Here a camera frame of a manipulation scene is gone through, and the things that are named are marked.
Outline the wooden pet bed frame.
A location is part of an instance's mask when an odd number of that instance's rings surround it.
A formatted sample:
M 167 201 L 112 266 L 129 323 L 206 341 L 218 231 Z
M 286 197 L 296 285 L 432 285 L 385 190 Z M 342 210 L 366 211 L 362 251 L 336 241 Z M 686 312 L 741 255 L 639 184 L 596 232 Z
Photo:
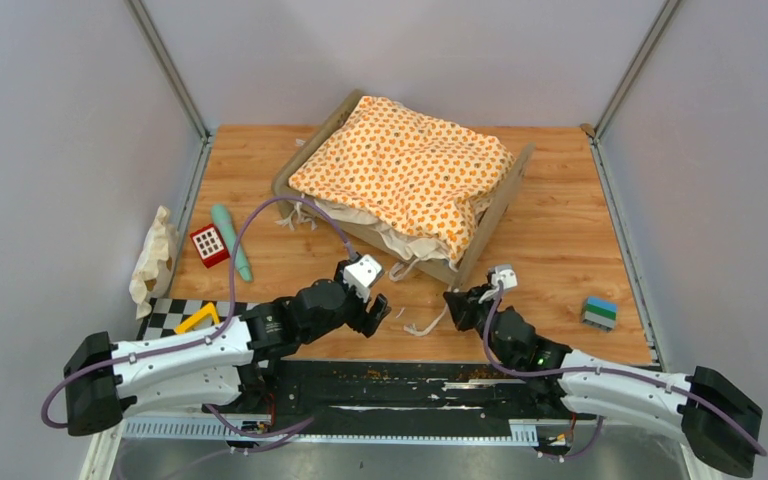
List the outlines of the wooden pet bed frame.
M 523 184 L 536 146 L 355 89 L 272 181 L 286 217 L 334 218 L 348 234 L 461 288 Z

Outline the yellow duck print blanket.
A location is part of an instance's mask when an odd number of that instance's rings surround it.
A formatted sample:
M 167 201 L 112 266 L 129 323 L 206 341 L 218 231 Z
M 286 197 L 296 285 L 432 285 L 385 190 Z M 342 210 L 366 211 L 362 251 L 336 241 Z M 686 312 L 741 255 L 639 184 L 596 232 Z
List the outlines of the yellow duck print blanket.
M 331 218 L 371 227 L 406 262 L 455 266 L 515 160 L 495 136 L 363 96 L 288 184 Z

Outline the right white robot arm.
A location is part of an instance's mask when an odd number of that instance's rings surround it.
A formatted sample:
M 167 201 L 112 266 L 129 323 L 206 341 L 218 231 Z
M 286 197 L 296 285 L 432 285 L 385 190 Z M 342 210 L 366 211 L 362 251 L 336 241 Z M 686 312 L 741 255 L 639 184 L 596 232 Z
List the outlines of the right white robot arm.
M 740 478 L 767 456 L 759 441 L 762 408 L 719 371 L 657 372 L 606 361 L 537 333 L 512 306 L 501 308 L 517 285 L 509 265 L 488 272 L 484 284 L 447 291 L 443 298 L 459 331 L 475 331 L 499 372 L 535 381 L 531 403 L 544 417 L 565 409 L 615 419 L 669 437 L 697 459 Z

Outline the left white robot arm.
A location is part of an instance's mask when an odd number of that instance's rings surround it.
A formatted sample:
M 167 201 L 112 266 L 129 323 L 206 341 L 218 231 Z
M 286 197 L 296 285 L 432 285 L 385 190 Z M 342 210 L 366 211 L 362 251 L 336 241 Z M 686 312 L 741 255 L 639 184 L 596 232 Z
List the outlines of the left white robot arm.
M 205 329 L 122 342 L 105 331 L 91 334 L 63 369 L 65 428 L 88 436 L 138 413 L 188 404 L 256 412 L 266 400 L 256 379 L 261 366 L 343 326 L 365 337 L 377 331 L 390 312 L 384 295 L 371 294 L 382 275 L 372 256 L 354 256 L 331 279 Z

